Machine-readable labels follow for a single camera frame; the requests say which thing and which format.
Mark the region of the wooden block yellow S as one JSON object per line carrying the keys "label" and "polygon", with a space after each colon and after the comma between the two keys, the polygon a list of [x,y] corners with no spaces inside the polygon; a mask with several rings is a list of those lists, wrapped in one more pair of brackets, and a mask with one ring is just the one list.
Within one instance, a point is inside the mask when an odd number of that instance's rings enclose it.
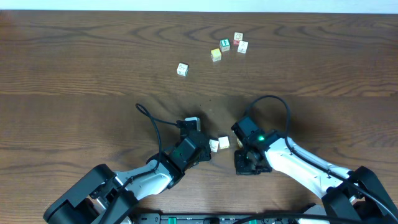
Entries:
{"label": "wooden block yellow S", "polygon": [[218,142],[219,142],[219,149],[227,149],[230,147],[229,137],[227,136],[218,138]]}

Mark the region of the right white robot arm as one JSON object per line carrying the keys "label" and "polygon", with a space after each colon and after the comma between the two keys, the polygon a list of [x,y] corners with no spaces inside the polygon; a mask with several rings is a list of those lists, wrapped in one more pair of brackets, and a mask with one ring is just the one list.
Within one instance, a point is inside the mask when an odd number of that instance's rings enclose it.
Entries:
{"label": "right white robot arm", "polygon": [[322,200],[325,220],[396,223],[397,207],[370,169],[339,167],[304,150],[276,130],[234,130],[243,150],[235,153],[237,174],[279,171]]}

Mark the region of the wooden block letter I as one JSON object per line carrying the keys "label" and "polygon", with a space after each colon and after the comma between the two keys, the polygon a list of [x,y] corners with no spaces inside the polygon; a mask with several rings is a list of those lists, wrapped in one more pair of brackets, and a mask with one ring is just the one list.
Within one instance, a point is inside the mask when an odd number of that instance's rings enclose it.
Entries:
{"label": "wooden block letter I", "polygon": [[209,146],[210,146],[211,152],[218,152],[219,141],[210,139]]}

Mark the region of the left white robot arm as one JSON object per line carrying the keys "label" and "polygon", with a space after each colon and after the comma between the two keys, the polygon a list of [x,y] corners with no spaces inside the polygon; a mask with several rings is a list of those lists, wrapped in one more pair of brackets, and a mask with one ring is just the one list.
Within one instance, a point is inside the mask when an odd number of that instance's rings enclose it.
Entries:
{"label": "left white robot arm", "polygon": [[154,155],[143,167],[112,171],[100,164],[45,211],[47,223],[122,223],[143,198],[171,189],[187,169],[209,161],[209,138],[191,130],[170,154]]}

